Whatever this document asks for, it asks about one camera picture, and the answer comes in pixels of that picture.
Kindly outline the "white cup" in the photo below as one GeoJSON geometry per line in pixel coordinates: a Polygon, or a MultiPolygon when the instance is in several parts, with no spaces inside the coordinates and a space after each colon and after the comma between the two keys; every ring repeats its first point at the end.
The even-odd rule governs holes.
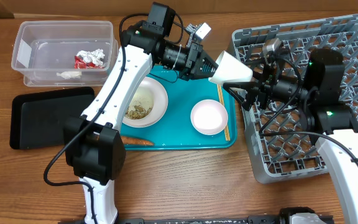
{"type": "Polygon", "coordinates": [[[222,51],[216,59],[218,68],[214,75],[208,80],[217,85],[226,82],[250,82],[253,77],[253,70],[226,51],[222,51]]]}

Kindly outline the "wooden chopstick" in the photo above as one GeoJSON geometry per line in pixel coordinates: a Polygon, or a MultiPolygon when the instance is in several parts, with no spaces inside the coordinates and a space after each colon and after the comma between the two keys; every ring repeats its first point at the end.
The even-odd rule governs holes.
{"type": "Polygon", "coordinates": [[[225,104],[224,104],[223,90],[222,90],[222,87],[220,85],[217,85],[217,91],[218,91],[219,102],[223,106],[223,109],[224,109],[224,112],[222,112],[222,115],[223,115],[223,120],[224,120],[224,124],[225,124],[225,127],[223,129],[225,140],[230,141],[231,137],[230,137],[230,133],[229,133],[228,125],[227,125],[228,114],[227,114],[227,110],[226,110],[226,107],[225,107],[225,104]]]}

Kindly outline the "white tissue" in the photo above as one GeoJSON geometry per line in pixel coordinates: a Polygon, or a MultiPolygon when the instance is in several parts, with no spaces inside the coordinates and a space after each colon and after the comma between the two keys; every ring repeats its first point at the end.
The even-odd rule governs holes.
{"type": "Polygon", "coordinates": [[[62,73],[57,73],[57,76],[58,77],[62,77],[64,79],[72,79],[72,78],[80,78],[82,75],[81,72],[71,72],[71,71],[68,71],[68,72],[62,72],[62,73]]]}

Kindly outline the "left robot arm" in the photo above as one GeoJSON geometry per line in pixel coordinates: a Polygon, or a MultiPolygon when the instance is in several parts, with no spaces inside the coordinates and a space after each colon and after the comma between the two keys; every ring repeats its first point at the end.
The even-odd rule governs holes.
{"type": "Polygon", "coordinates": [[[141,21],[119,29],[117,60],[102,89],[78,118],[70,118],[64,129],[62,153],[78,176],[85,193],[83,223],[116,223],[114,180],[125,161],[120,134],[128,106],[142,80],[155,64],[161,64],[182,80],[212,77],[216,62],[201,41],[211,28],[207,23],[184,26],[189,35],[183,47],[167,40],[178,14],[169,6],[153,3],[141,21]]]}

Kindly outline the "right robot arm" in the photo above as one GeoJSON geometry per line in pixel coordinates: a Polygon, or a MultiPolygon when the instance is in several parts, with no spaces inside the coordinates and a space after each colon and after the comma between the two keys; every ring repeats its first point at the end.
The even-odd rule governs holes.
{"type": "Polygon", "coordinates": [[[261,73],[251,73],[255,81],[224,82],[223,88],[245,110],[256,101],[263,109],[271,101],[282,102],[271,121],[294,106],[300,113],[301,130],[286,134],[309,137],[328,168],[346,222],[358,223],[358,121],[352,108],[339,100],[345,72],[342,54],[313,50],[305,75],[281,53],[246,65],[255,64],[264,66],[261,73]]]}

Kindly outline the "white plate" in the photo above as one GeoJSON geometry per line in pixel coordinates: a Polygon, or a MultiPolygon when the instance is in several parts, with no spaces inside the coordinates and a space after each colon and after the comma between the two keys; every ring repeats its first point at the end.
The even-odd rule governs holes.
{"type": "Polygon", "coordinates": [[[123,123],[133,128],[149,127],[164,116],[167,106],[168,95],[163,85],[145,77],[129,103],[123,123]]]}

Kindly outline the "teal serving tray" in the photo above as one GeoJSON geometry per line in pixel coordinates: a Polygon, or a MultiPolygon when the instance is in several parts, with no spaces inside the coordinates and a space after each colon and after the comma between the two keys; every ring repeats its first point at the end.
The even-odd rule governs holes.
{"type": "Polygon", "coordinates": [[[184,81],[176,79],[176,73],[154,66],[150,78],[160,82],[167,91],[168,106],[165,114],[155,124],[146,128],[122,125],[120,134],[151,141],[153,146],[128,145],[128,151],[224,149],[231,147],[237,139],[235,99],[223,91],[224,106],[228,113],[230,140],[224,132],[208,136],[197,132],[192,126],[190,114],[201,100],[219,100],[218,88],[207,79],[184,81]]]}

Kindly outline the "grey dish rack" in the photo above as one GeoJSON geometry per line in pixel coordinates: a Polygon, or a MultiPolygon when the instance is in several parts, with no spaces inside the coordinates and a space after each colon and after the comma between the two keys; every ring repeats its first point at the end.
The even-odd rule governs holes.
{"type": "MultiPolygon", "coordinates": [[[[278,38],[289,49],[291,64],[284,73],[304,74],[315,49],[333,49],[344,57],[345,73],[340,100],[358,120],[358,14],[239,29],[232,33],[228,52],[241,62],[261,58],[263,44],[278,38]]],[[[274,116],[280,103],[266,110],[254,104],[243,111],[245,139],[255,179],[263,184],[311,177],[326,172],[326,165],[310,139],[300,134],[299,113],[274,116]]]]}

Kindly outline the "orange carrot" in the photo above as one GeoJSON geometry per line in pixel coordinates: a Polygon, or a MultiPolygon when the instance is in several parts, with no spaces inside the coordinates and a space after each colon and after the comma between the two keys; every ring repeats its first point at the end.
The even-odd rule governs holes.
{"type": "Polygon", "coordinates": [[[121,137],[123,143],[125,145],[135,145],[135,146],[153,146],[154,143],[152,141],[148,141],[145,139],[132,138],[128,136],[121,137]]]}

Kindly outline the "clear plastic bin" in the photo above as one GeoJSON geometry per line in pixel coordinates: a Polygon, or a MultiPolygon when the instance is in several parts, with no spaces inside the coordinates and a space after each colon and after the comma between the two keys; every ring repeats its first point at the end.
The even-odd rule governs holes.
{"type": "Polygon", "coordinates": [[[11,67],[29,87],[101,86],[116,62],[117,47],[109,21],[26,21],[17,33],[11,67]],[[104,68],[74,68],[79,51],[96,49],[103,49],[104,68]],[[68,71],[82,75],[67,80],[57,76],[68,71]]]}

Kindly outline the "black tray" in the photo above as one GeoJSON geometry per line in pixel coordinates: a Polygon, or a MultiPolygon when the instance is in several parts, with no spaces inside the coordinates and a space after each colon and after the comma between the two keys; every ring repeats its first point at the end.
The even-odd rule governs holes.
{"type": "Polygon", "coordinates": [[[79,117],[93,100],[94,90],[88,86],[16,96],[12,101],[10,147],[62,145],[65,121],[79,117]]]}

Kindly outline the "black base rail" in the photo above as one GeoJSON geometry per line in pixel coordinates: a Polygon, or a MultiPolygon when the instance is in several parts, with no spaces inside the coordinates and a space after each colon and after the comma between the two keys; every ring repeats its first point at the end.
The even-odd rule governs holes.
{"type": "Polygon", "coordinates": [[[282,208],[277,215],[263,214],[250,215],[244,218],[191,218],[191,219],[165,219],[165,220],[144,220],[143,218],[120,219],[115,221],[118,224],[285,224],[290,223],[290,217],[294,215],[306,215],[306,217],[317,218],[317,223],[335,224],[332,215],[318,215],[309,207],[287,207],[282,208]]]}

